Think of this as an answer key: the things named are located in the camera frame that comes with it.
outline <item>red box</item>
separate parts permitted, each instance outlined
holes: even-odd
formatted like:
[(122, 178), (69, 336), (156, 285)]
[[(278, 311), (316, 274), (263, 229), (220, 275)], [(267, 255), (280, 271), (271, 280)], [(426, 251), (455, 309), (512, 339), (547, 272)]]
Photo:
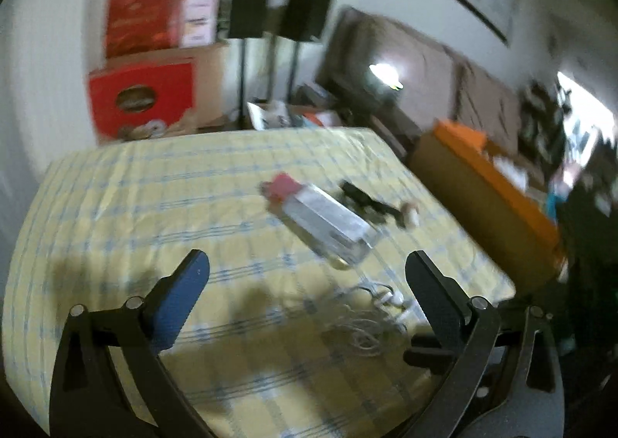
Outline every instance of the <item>red box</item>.
[(109, 0), (108, 58), (178, 47), (182, 0)]
[(194, 106), (193, 64), (179, 59), (143, 63), (90, 75), (95, 128), (107, 139), (162, 136)]

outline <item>plastic package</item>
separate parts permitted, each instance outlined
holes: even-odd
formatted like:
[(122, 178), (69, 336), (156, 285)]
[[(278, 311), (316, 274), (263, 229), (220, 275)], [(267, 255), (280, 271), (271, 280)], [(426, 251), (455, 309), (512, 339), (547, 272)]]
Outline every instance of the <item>plastic package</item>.
[(381, 231), (315, 185), (302, 185), (281, 174), (266, 185), (265, 193), (314, 239), (314, 250), (346, 265), (362, 262), (381, 238)]

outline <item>yellow bedspread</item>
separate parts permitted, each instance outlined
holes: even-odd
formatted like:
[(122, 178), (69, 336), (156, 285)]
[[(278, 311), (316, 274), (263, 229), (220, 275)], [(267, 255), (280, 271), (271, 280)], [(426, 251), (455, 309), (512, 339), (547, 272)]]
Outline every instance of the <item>yellow bedspread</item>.
[[(259, 184), (286, 171), (334, 192), (343, 179), (421, 226), (388, 226), (358, 268), (337, 270), (267, 211)], [(10, 266), (2, 346), (8, 381), (48, 430), (49, 389), (70, 307), (145, 295), (192, 248), (211, 276), (162, 360), (223, 437), (378, 437), (410, 416), (433, 381), (400, 350), (351, 356), (323, 337), (324, 299), (360, 279), (412, 296), (404, 262), (425, 250), (470, 295), (514, 295), (509, 279), (371, 131), (231, 132), (110, 146), (52, 164)], [(418, 305), (410, 327), (424, 321)], [(149, 419), (114, 353), (137, 414)]]

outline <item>cardboard box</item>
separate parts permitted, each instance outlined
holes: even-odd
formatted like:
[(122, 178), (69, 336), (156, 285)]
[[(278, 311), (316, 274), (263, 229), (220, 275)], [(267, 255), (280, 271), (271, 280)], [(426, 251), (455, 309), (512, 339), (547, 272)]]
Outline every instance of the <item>cardboard box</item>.
[(169, 59), (192, 58), (194, 61), (194, 98), (197, 127), (207, 126), (223, 117), (222, 85), (227, 42), (193, 48), (162, 49), (146, 53), (129, 54), (107, 60), (107, 68), (119, 68), (134, 63), (166, 61)]
[(193, 71), (191, 59), (178, 59), (91, 73), (91, 112), (100, 141), (164, 136), (193, 111)]

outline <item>speaker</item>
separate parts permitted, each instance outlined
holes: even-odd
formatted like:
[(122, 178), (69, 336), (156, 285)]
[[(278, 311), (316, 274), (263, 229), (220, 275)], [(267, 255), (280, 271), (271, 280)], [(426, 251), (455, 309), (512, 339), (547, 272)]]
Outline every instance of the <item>speaker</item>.
[(288, 0), (279, 35), (296, 42), (322, 37), (332, 0)]
[(228, 38), (261, 38), (267, 13), (268, 0), (232, 0)]

